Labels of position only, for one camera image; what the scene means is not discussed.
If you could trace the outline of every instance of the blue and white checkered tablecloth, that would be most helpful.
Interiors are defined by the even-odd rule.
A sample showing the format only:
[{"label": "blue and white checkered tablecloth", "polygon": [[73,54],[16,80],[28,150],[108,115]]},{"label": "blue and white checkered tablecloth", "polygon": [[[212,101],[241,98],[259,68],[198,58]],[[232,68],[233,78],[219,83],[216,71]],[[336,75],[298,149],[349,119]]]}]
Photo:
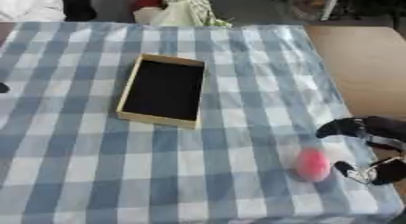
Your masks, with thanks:
[{"label": "blue and white checkered tablecloth", "polygon": [[[195,130],[119,120],[140,53],[206,62]],[[300,26],[158,28],[27,23],[0,50],[0,223],[386,223],[393,186],[293,173],[305,147],[364,166],[358,140],[318,140],[348,116]]]}]

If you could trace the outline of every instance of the white fabric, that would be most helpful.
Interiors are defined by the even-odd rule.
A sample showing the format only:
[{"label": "white fabric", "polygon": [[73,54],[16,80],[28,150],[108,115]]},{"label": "white fabric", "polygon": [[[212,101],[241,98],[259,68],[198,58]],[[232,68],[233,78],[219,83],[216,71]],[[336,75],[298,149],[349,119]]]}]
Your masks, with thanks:
[{"label": "white fabric", "polygon": [[133,14],[137,24],[149,24],[152,18],[162,13],[162,11],[159,7],[144,7]]},{"label": "white fabric", "polygon": [[169,4],[160,14],[150,21],[152,25],[160,26],[203,26],[195,12],[190,8],[188,0]]},{"label": "white fabric", "polygon": [[62,0],[0,0],[0,22],[62,21]]}]

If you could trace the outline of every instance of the ball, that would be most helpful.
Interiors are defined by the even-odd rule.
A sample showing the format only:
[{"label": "ball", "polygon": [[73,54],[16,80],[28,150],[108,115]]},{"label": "ball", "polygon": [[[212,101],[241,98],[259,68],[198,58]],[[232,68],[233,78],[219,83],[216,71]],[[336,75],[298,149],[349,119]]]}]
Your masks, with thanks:
[{"label": "ball", "polygon": [[324,180],[331,169],[330,160],[316,148],[303,149],[297,156],[295,166],[300,177],[312,182]]}]

